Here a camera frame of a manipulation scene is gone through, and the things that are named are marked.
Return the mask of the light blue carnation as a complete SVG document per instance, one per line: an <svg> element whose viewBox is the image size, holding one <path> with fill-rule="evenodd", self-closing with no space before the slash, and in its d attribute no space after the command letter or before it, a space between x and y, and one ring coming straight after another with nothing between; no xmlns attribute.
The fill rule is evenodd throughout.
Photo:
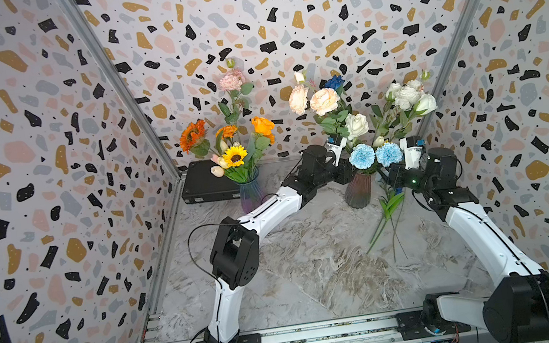
<svg viewBox="0 0 549 343"><path fill-rule="evenodd" d="M381 147L378 147L375 154L378 164L382 167L389 167L391 164L399 163L404 156L401 147L392 142L386 142Z"/></svg>
<svg viewBox="0 0 549 343"><path fill-rule="evenodd" d="M349 162L358 170L368 170L375 163L376 154L370 145L356 145L349 156Z"/></svg>

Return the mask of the dark red glass vase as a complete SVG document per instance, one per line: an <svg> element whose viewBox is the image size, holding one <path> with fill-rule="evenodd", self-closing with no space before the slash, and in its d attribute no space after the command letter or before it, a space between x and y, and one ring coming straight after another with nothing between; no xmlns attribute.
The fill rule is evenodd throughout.
<svg viewBox="0 0 549 343"><path fill-rule="evenodd" d="M373 174L363 171L356 173L345 192L345 202L353 209L362 209L369 205L372 195Z"/></svg>

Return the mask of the light blue carnation stem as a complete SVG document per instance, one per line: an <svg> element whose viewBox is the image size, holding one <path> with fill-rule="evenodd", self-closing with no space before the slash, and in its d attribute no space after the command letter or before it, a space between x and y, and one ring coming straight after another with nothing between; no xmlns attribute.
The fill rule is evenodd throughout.
<svg viewBox="0 0 549 343"><path fill-rule="evenodd" d="M388 184L387 180L387 174L383 170L378 170L379 173L379 183L380 186L384 192L384 197L381 197L380 204L383 209L384 219L386 219L387 222L390 222L390 225L393 229L393 235L392 235L392 243L393 243L393 259L396 260L396 248L395 245L398 244L401 247L403 255L407 256L405 253L404 247L402 247L402 243L399 240L399 237L397 236L397 227L398 224L393 219L394 213L398 208L401 207L401 204L404 199L404 190L400 187L393 187L390 184Z"/></svg>

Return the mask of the purple glass vase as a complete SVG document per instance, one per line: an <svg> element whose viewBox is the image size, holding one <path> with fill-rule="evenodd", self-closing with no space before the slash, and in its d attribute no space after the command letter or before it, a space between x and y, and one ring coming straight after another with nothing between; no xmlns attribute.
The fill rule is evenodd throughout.
<svg viewBox="0 0 549 343"><path fill-rule="evenodd" d="M264 193L258 181L258 175L250 181L239 183L240 203L244 213L250 213L261 206Z"/></svg>

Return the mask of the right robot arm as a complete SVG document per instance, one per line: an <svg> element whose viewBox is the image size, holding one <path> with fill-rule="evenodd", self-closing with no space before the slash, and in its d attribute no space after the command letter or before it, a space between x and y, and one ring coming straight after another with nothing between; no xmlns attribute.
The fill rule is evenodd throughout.
<svg viewBox="0 0 549 343"><path fill-rule="evenodd" d="M458 185L458 164L452 150L438 147L415 167L395 163L382 173L387 184L420 194L422 207L460 235L494 282L488 298L427 295L424 322L431 329L445 322L486 329L498 343L549 341L549 272L508 239L468 188Z"/></svg>

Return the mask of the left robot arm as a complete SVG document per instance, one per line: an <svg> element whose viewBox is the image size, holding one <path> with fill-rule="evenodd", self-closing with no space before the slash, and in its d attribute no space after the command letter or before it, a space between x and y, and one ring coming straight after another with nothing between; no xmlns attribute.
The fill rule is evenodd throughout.
<svg viewBox="0 0 549 343"><path fill-rule="evenodd" d="M210 254L216 296L210 324L204 331L207 343L236 343L243 291L257 274L261 241L312 201L320 188L331 182L351 182L353 168L341 157L345 144L345 138L335 137L322 146L310 145L277 194L240 219L226 217L217 224Z"/></svg>

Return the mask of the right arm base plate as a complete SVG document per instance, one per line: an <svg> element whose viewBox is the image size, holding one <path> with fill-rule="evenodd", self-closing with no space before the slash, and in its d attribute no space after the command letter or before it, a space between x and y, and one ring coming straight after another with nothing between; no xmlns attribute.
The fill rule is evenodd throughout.
<svg viewBox="0 0 549 343"><path fill-rule="evenodd" d="M472 330L472 327L465 323L449 322L441 318L429 319L422 309L397 313L395 319L397 332L403 341L453 335Z"/></svg>

